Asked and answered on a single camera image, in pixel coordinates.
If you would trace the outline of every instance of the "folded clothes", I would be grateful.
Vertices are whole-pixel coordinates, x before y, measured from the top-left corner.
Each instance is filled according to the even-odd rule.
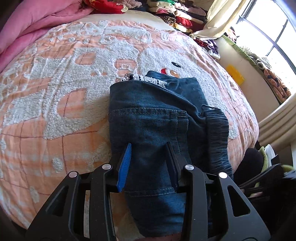
[[[205,48],[206,51],[208,52],[209,50],[211,50],[214,54],[219,54],[218,53],[218,46],[215,43],[214,40],[200,40],[198,38],[195,38],[194,41],[201,47]]]
[[[176,10],[175,11],[175,15],[178,16],[178,17],[186,18],[188,20],[191,20],[191,21],[196,22],[196,23],[199,23],[199,24],[203,24],[203,21],[200,21],[200,20],[198,20],[196,18],[193,18],[190,15],[182,12],[181,10]]]
[[[183,33],[192,33],[192,29],[190,28],[185,28],[184,26],[180,25],[180,24],[177,24],[177,23],[174,23],[172,25],[173,28],[177,29],[177,30],[180,30],[181,32]]]
[[[169,2],[171,3],[172,5],[175,4],[175,2],[173,0],[161,0],[162,2]]]
[[[168,14],[169,12],[168,12],[168,10],[167,9],[164,9],[164,8],[161,8],[161,9],[159,9],[157,12],[156,12],[156,14]]]
[[[147,4],[149,5],[149,7],[166,7],[166,6],[171,6],[172,5],[169,2],[163,2],[163,1],[152,2],[150,0],[147,0]]]
[[[147,76],[150,83],[138,78],[110,87],[110,143],[112,154],[132,143],[127,204],[140,233],[159,237],[181,232],[186,202],[186,195],[171,185],[168,141],[188,164],[204,172],[233,173],[227,156],[228,120],[221,110],[207,106],[197,79],[154,71]]]
[[[135,8],[133,8],[132,10],[136,10],[136,11],[141,11],[141,12],[148,12],[148,10],[149,10],[149,6],[148,6],[148,4],[146,4],[146,3],[142,3],[142,6],[140,6],[140,7],[135,7]]]
[[[158,16],[167,24],[176,23],[176,17],[169,16],[168,14],[161,14]]]
[[[135,0],[113,0],[112,2],[123,4],[128,9],[142,6],[141,2],[137,2]]]
[[[186,12],[186,14],[188,14],[189,16],[195,18],[195,19],[198,19],[200,21],[205,21],[205,16],[201,16],[201,15],[198,15],[198,14],[195,14],[195,13],[192,13],[192,12]]]
[[[174,4],[174,6],[175,6],[175,8],[177,8],[177,9],[183,9],[183,10],[185,10],[185,11],[188,11],[188,8],[185,7],[184,4],[181,4],[181,3],[179,3],[179,2],[176,2],[176,3]]]
[[[201,7],[189,7],[187,11],[200,16],[206,16],[205,11]]]
[[[183,25],[185,28],[192,27],[192,23],[190,20],[188,20],[186,18],[179,17],[179,16],[176,17],[176,23]]]
[[[173,23],[176,22],[176,16],[172,12],[170,12],[169,10],[167,10],[167,9],[159,9],[156,12],[156,14],[157,14],[158,17],[160,17],[160,16],[163,16],[163,17],[165,17],[165,16],[172,17],[172,18],[175,19],[175,21]]]
[[[173,13],[173,12],[176,11],[176,9],[175,9],[175,7],[173,5],[166,6],[166,7],[151,7],[151,8],[149,8],[149,11],[150,12],[157,12],[159,9],[166,9],[166,10],[168,10],[171,13]]]
[[[94,13],[122,14],[128,10],[124,4],[108,2],[107,0],[94,0],[89,1],[89,3],[96,10]]]

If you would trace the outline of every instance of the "jeans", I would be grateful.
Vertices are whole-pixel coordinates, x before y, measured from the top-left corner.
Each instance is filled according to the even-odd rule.
[[[207,101],[196,78],[175,78],[149,71],[165,88],[144,81],[110,87],[111,152],[132,144],[125,195],[140,233],[159,237],[182,230],[186,194],[171,186],[165,144],[204,172],[232,177],[227,156],[228,121]]]

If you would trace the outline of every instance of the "bed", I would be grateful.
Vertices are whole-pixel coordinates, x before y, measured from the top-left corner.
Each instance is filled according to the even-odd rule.
[[[109,161],[109,88],[126,73],[149,70],[197,78],[209,105],[229,121],[228,156],[236,170],[259,130],[228,73],[149,13],[92,14],[50,29],[0,74],[0,204],[12,221],[28,228],[70,171],[90,172]],[[120,240],[131,229],[130,240],[141,237],[122,194],[112,196],[112,211]]]

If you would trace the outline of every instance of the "metal screw head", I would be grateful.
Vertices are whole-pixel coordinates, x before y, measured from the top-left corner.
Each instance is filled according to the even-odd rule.
[[[102,168],[104,170],[109,170],[111,168],[111,165],[110,164],[104,164],[104,165],[102,165]]]
[[[219,177],[225,179],[225,178],[227,178],[227,174],[225,172],[220,172]]]
[[[187,170],[193,170],[194,169],[194,166],[193,165],[190,165],[190,164],[187,164],[186,166],[185,166],[185,168],[187,169]]]
[[[76,177],[77,176],[77,172],[72,171],[69,173],[69,177]]]

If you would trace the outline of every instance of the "black eye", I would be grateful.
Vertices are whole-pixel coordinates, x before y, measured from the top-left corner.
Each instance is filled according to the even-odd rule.
[[[178,68],[181,68],[181,66],[178,65],[178,64],[176,64],[175,62],[172,62],[172,64],[173,64],[174,66],[178,67]]]

